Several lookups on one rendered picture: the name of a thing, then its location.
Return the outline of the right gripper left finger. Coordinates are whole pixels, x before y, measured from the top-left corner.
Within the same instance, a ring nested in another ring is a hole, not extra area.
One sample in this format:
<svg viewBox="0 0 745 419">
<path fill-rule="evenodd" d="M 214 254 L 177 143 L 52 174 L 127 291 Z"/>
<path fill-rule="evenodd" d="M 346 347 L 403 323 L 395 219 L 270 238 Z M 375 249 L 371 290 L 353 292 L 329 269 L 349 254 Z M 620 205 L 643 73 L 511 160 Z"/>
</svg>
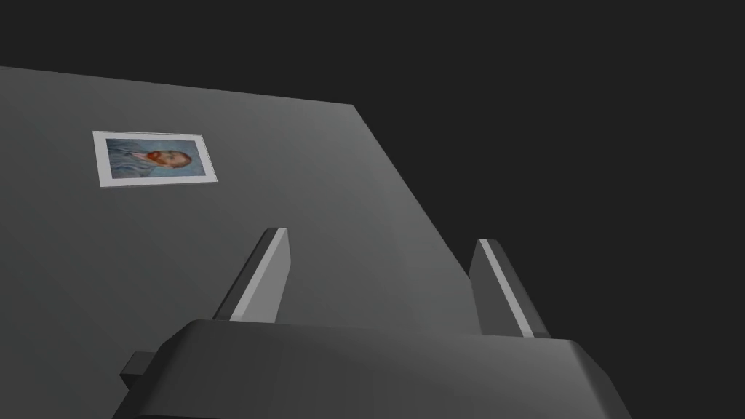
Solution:
<svg viewBox="0 0 745 419">
<path fill-rule="evenodd" d="M 288 230 L 267 229 L 232 282 L 213 319 L 274 323 L 290 267 Z"/>
</svg>

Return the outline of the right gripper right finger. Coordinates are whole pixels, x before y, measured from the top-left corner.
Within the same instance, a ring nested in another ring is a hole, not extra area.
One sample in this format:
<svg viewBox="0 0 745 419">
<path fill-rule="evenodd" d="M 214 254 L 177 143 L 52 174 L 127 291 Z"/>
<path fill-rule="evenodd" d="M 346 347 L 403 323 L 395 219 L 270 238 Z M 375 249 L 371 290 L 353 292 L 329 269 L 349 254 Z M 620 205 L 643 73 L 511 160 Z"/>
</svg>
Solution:
<svg viewBox="0 0 745 419">
<path fill-rule="evenodd" d="M 496 240 L 477 241 L 469 278 L 483 334 L 550 337 L 517 272 Z"/>
</svg>

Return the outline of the white framed portrait painting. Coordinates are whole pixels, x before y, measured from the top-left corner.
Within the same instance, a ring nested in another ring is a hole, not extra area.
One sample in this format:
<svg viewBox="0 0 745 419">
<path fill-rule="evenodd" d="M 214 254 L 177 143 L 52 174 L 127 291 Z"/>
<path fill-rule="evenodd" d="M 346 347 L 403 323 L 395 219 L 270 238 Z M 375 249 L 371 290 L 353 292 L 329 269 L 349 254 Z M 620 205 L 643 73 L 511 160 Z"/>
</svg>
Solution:
<svg viewBox="0 0 745 419">
<path fill-rule="evenodd" d="M 92 133 L 101 188 L 216 183 L 202 135 Z"/>
</svg>

